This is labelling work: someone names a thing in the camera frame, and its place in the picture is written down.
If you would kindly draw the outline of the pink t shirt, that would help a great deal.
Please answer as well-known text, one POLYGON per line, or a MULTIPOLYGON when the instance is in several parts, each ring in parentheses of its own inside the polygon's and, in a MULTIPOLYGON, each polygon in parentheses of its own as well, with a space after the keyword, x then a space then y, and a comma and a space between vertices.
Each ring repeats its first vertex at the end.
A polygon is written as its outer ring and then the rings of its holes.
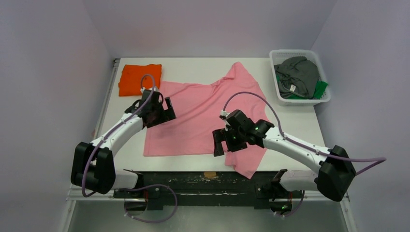
POLYGON ((149 128, 145 157, 202 155, 214 151, 212 132, 224 128, 220 112, 241 110, 253 122, 267 120, 265 95, 242 63, 236 62, 220 80, 209 84, 163 82, 160 92, 170 97, 176 119, 149 128))

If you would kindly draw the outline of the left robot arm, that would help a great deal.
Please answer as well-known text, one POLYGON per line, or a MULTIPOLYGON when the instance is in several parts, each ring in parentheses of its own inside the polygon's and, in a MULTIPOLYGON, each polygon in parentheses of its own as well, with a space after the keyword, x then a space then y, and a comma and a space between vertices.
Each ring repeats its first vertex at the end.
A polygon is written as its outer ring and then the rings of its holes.
POLYGON ((92 142, 80 142, 74 150, 70 181, 92 194, 106 194, 113 189, 125 189, 133 198, 144 193, 138 173, 115 167, 114 158, 120 149, 137 133, 176 119, 170 97, 157 90, 145 89, 141 99, 128 107, 120 120, 106 133, 92 142))

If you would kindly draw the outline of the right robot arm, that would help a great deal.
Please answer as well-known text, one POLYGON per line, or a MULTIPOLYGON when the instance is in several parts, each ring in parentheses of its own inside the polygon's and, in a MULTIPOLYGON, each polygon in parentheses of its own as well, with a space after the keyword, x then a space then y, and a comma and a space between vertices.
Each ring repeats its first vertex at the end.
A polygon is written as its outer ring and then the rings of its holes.
POLYGON ((356 170, 344 148, 316 146, 282 132, 273 123, 260 119, 253 122, 242 111, 222 112, 225 127, 212 132, 214 156, 224 155, 222 144, 229 152, 256 145, 277 151, 308 167, 304 171, 282 169, 271 184, 272 192, 279 197, 291 191, 318 191, 324 197, 339 202, 356 177, 356 170))

